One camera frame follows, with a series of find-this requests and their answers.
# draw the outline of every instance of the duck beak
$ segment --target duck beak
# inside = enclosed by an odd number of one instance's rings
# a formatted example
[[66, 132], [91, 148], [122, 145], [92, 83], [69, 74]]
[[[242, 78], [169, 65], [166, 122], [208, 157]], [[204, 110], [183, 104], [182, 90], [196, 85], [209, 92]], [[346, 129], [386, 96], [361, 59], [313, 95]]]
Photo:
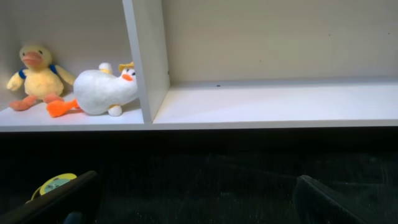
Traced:
[[124, 78], [127, 81], [133, 81], [134, 80], [134, 78], [132, 76], [128, 75], [128, 74], [123, 74], [122, 78]]
[[42, 56], [39, 53], [36, 52], [27, 52], [23, 57], [22, 61], [26, 65], [40, 65], [43, 61]]

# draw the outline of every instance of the goose plush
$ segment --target goose plush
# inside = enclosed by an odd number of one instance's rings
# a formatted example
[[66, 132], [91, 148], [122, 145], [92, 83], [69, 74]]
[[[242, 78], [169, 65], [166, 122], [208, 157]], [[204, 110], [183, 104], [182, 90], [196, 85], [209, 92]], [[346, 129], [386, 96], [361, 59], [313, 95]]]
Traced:
[[120, 77], [112, 75], [109, 63], [99, 65], [99, 70], [82, 72], [73, 84], [75, 99], [69, 102], [53, 101], [47, 105], [47, 111], [53, 118], [80, 108], [90, 115], [108, 112], [111, 116], [122, 114], [122, 105], [135, 100], [137, 80], [134, 63], [119, 66]]
[[29, 109], [37, 100], [50, 103], [55, 100], [62, 101], [63, 91], [61, 79], [73, 85], [75, 77], [58, 65], [52, 64], [49, 50], [38, 45], [23, 47], [19, 56], [26, 69], [15, 73], [7, 84], [7, 89], [18, 90], [25, 82], [25, 92], [28, 95], [23, 100], [12, 101], [9, 106], [16, 111]]

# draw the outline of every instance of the yellow tape measure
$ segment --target yellow tape measure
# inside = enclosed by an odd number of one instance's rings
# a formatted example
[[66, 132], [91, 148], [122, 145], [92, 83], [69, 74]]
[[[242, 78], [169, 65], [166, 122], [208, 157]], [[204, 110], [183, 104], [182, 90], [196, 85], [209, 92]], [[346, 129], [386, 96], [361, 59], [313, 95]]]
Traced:
[[39, 187], [32, 196], [32, 199], [35, 199], [43, 194], [46, 194], [50, 191], [52, 191], [53, 189], [56, 189], [57, 187], [66, 184], [67, 182], [75, 179], [77, 176], [75, 174], [61, 174], [58, 176], [55, 176], [53, 178], [51, 178], [50, 180], [46, 181], [46, 183], [44, 183], [41, 187]]

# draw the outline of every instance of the white duck plush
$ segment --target white duck plush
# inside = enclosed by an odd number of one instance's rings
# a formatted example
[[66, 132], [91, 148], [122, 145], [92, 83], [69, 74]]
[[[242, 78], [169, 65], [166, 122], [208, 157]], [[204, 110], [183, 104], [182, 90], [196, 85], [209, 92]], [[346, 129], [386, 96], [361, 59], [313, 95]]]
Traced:
[[75, 99], [69, 102], [53, 101], [47, 105], [50, 116], [64, 115], [73, 108], [81, 108], [90, 115], [108, 112], [111, 116], [122, 114], [122, 105], [135, 100], [137, 80], [134, 63], [119, 66], [120, 77], [112, 75], [109, 63], [99, 65], [99, 70], [82, 72], [73, 84]]

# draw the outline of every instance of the orange foot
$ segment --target orange foot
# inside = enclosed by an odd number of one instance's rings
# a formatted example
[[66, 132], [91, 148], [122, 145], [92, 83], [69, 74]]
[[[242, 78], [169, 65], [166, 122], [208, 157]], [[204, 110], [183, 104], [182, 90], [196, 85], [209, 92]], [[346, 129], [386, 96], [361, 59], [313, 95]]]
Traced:
[[64, 115], [68, 110], [78, 107], [77, 101], [72, 100], [70, 102], [53, 101], [47, 105], [47, 111], [53, 118]]
[[56, 95], [55, 93], [50, 93], [47, 96], [44, 97], [43, 101], [44, 103], [51, 103], [53, 101], [63, 101], [63, 98], [61, 96]]
[[28, 110], [36, 102], [36, 99], [36, 96], [27, 96], [21, 101], [10, 102], [9, 107], [15, 111]]

